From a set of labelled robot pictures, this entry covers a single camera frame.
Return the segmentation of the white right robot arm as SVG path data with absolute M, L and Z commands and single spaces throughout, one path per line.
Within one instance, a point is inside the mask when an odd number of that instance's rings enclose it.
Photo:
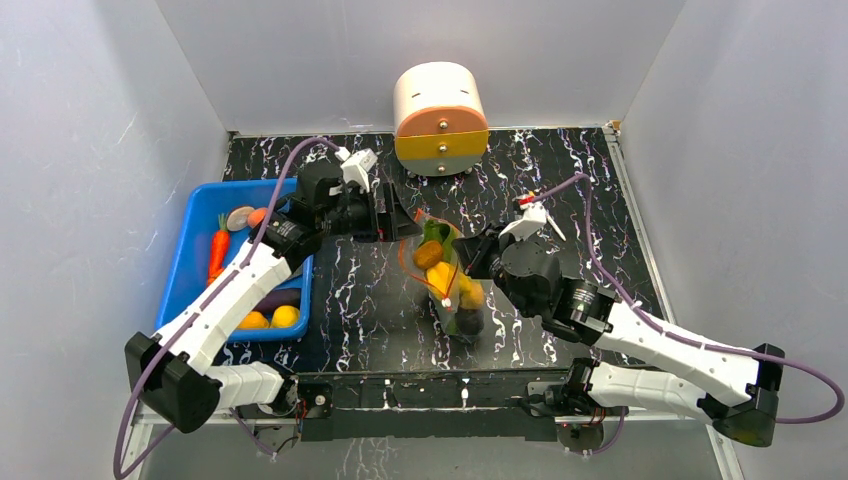
M 557 259 L 532 240 L 489 227 L 452 247 L 464 273 L 492 281 L 544 330 L 635 357 L 649 365 L 626 371 L 605 362 L 575 361 L 556 397 L 577 414 L 595 407 L 640 407 L 710 424 L 720 434 L 768 447 L 777 424 L 785 353 L 769 343 L 753 349 L 720 344 L 651 315 L 640 318 L 614 292 L 561 272 Z

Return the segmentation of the clear red-zipper zip bag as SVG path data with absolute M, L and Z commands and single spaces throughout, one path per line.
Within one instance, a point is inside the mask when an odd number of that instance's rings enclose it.
M 424 285 L 440 330 L 450 339 L 471 345 L 485 328 L 485 293 L 480 281 L 465 272 L 453 242 L 464 237 L 446 219 L 422 209 L 414 215 L 421 233 L 400 242 L 401 269 Z

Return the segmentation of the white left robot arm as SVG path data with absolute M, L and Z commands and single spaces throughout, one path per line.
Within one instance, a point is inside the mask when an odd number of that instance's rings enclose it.
M 217 366 L 218 352 L 325 240 L 397 242 L 421 232 L 394 183 L 372 191 L 339 165 L 304 168 L 293 193 L 273 192 L 262 222 L 195 300 L 153 335 L 138 332 L 127 341 L 133 398 L 182 433 L 198 430 L 223 409 L 263 405 L 275 416 L 290 414 L 299 391 L 282 373 L 262 362 Z

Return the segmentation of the orange-yellow toy fruit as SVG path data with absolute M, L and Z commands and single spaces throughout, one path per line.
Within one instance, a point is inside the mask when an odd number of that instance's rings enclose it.
M 485 303 L 482 285 L 459 273 L 459 307 L 465 310 L 480 310 Z

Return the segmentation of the yellow toy bell pepper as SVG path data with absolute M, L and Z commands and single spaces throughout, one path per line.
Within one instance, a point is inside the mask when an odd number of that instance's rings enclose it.
M 444 261 L 426 270 L 426 281 L 430 293 L 437 299 L 457 296 L 459 292 L 457 267 Z

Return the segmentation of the dark purple toy fruit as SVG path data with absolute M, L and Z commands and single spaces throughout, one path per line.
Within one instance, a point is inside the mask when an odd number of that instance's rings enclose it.
M 484 330 L 485 316 L 479 309 L 460 308 L 455 315 L 455 326 L 459 335 L 476 338 Z

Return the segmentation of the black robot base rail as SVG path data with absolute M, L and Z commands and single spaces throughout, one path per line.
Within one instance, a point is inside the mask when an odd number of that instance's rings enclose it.
M 522 437 L 554 441 L 567 416 L 599 410 L 566 398 L 563 368 L 302 374 L 304 438 Z

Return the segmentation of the green leafy vegetable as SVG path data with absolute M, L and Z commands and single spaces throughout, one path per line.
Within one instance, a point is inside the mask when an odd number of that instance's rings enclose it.
M 436 241 L 442 247 L 442 260 L 453 263 L 455 250 L 452 242 L 461 236 L 461 232 L 449 222 L 429 219 L 424 223 L 423 233 L 422 242 Z

